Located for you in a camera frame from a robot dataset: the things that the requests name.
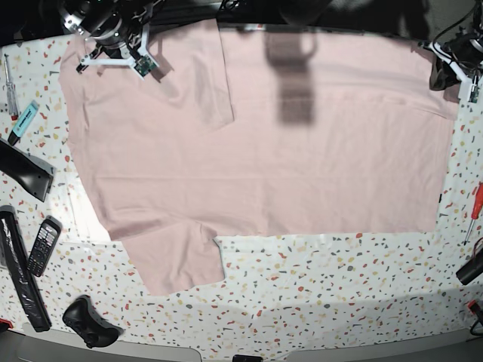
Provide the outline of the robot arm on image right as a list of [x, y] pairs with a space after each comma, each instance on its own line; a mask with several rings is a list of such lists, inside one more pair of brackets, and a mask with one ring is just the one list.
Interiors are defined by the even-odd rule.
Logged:
[[459, 87], [458, 99], [476, 104], [482, 98], [482, 2], [426, 45], [434, 53], [429, 88]]

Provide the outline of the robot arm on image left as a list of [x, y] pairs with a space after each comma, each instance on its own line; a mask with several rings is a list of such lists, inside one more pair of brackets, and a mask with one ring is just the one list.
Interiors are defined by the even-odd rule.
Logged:
[[148, 50], [149, 22], [158, 1], [84, 0], [59, 1], [63, 26], [95, 47], [76, 67], [83, 73], [90, 66], [122, 66], [141, 78], [158, 67]]

